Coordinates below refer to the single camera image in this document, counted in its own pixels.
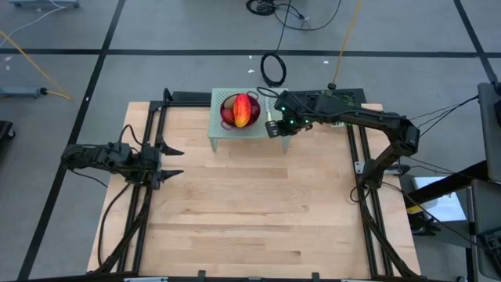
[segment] white paper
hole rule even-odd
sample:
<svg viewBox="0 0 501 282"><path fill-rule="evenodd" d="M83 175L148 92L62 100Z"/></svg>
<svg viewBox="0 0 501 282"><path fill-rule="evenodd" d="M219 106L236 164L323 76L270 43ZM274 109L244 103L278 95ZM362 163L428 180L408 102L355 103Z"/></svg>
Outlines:
<svg viewBox="0 0 501 282"><path fill-rule="evenodd" d="M444 179L444 177L415 177L413 181L416 188L419 189L441 179ZM467 220L467 217L464 215L463 208L461 208L460 200L457 198L456 192L439 197L434 201L437 201L435 206L426 208L426 205L430 203L427 202L423 204L423 207L438 220L442 222Z"/></svg>

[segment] red bowl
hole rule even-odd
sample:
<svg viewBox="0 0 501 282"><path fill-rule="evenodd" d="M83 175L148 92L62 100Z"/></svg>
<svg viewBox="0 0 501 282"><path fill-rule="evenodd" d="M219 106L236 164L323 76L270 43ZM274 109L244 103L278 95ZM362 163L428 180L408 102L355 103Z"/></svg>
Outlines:
<svg viewBox="0 0 501 282"><path fill-rule="evenodd" d="M258 94L255 93L255 92L251 92L252 94L256 94L256 97L253 97L249 94L247 94L249 96L249 102L250 102L250 108L254 107L254 108L257 108L257 110L251 110L250 111L250 119L249 121L247 122L247 124L241 128L239 127L236 127L236 125L234 123L232 124L228 124L225 122L223 116L222 116L222 111L225 109L225 103L228 99L234 97L234 96L238 96L240 94L245 94L245 93L238 93L238 94L235 94L235 95L231 95L230 97L226 98L222 103L221 103L221 107L219 108L219 114L221 115L221 126L226 129L226 130L233 130L233 129L242 129L242 128L248 128L249 126L253 125L256 120L259 118L259 114L261 114L261 107L259 106L259 102L258 102Z"/></svg>

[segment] concrete floor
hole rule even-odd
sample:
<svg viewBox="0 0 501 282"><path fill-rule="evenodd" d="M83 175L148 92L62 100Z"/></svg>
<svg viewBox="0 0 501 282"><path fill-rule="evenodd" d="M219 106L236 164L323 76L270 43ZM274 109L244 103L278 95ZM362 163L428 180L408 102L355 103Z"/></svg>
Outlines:
<svg viewBox="0 0 501 282"><path fill-rule="evenodd" d="M499 52L501 2L461 2L484 50ZM13 39L28 49L98 49L94 54L99 54L117 3L118 0L81 0L80 9L53 13L18 32ZM281 25L274 16L250 14L244 4L244 0L127 0L110 47L274 49ZM293 4L310 17L312 26L318 26L330 17L337 1L296 0ZM281 49L339 50L355 5L356 1L344 0L335 20L321 31L286 30ZM51 8L46 6L42 12ZM17 9L6 1L0 2L0 30L9 33L40 15L36 9ZM2 54L3 49L0 85L49 85L21 55ZM365 0L347 50L475 52L475 47L452 0ZM477 84L488 80L481 61L474 56L367 55L343 59L338 87L364 88L368 101L382 103L385 110L409 117L475 96ZM74 100L47 96L0 101L0 120L13 121L17 129L17 137L4 153L0 166L0 280L17 278L98 56L33 55L32 58ZM128 102L159 99L164 87L210 92L220 87L264 86L259 74L260 59L248 55L108 55L78 142L115 140ZM337 62L337 57L328 56L283 56L283 59L288 69L283 87L296 90L325 88ZM501 75L501 59L489 62ZM279 77L279 68L267 64L270 77ZM467 104L427 133L415 157L451 170L485 159L478 105ZM105 172L88 173L105 183L109 178ZM412 173L433 175L419 169ZM105 192L92 180L66 175L30 278L85 272ZM416 238L416 249L424 275L451 280L466 274L462 248L430 238Z"/></svg>

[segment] yellow cable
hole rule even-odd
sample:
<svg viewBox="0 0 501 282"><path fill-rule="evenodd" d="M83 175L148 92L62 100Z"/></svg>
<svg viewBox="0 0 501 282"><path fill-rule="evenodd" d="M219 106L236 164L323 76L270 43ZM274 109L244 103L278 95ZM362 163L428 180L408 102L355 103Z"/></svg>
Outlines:
<svg viewBox="0 0 501 282"><path fill-rule="evenodd" d="M7 34L5 34L3 31L0 31L0 35L3 36L5 39L7 39L7 41L10 44L12 44L14 47L16 47L17 51L19 51L21 54L23 54L23 56L26 58L26 60L28 60L28 62L30 62L33 65L33 67L35 67L41 75L45 76L45 78L47 78L52 83L52 85L54 85L54 87L56 87L61 92L66 92L66 91L64 91L63 86L61 86L59 83L57 83L51 77L49 77L9 36L7 36Z"/></svg>
<svg viewBox="0 0 501 282"><path fill-rule="evenodd" d="M337 74L339 73L339 68L341 66L341 58L343 57L344 48L346 47L346 43L348 42L348 38L350 37L350 33L353 30L353 27L355 27L355 22L357 21L357 17L359 16L360 12L360 6L362 6L362 0L359 0L359 2L357 3L357 7L355 8L355 15L353 15L353 18L351 19L350 27L346 32L346 36L344 36L343 45L341 46L341 51L339 52L339 58L337 59L336 73L334 74L334 79L332 80L333 84L336 83Z"/></svg>
<svg viewBox="0 0 501 282"><path fill-rule="evenodd" d="M72 100L73 98L71 98L71 96L68 96L68 95L64 95L64 94L61 94L61 93L58 93L58 92L55 92L55 91L50 91L50 90L47 90L47 93L49 94L54 94L54 95L57 95L59 97L63 97L65 99L69 99L69 100Z"/></svg>

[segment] wooden tabletop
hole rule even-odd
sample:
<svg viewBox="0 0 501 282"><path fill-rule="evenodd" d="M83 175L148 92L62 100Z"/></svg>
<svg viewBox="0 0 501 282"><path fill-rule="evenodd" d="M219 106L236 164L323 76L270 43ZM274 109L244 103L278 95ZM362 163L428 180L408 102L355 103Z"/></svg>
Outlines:
<svg viewBox="0 0 501 282"><path fill-rule="evenodd" d="M148 106L128 106L125 124L138 138ZM163 167L185 172L153 192L141 275L193 277L206 270L208 277L309 278L319 272L322 278L370 278L362 218L348 196L355 177L346 128L316 124L294 136L286 154L280 139L220 140L213 153L208 124L208 108L168 108L164 138L185 154L163 157ZM371 129L367 135L376 157L388 145L387 137ZM129 132L124 142L139 148ZM394 176L384 181L399 185ZM124 185L120 175L111 176L103 211ZM106 219L104 258L123 235L131 192ZM388 240L419 273L402 195L386 186L379 195ZM89 270L97 268L97 234ZM380 246L373 240L379 273L384 273ZM132 255L129 250L127 269Z"/></svg>

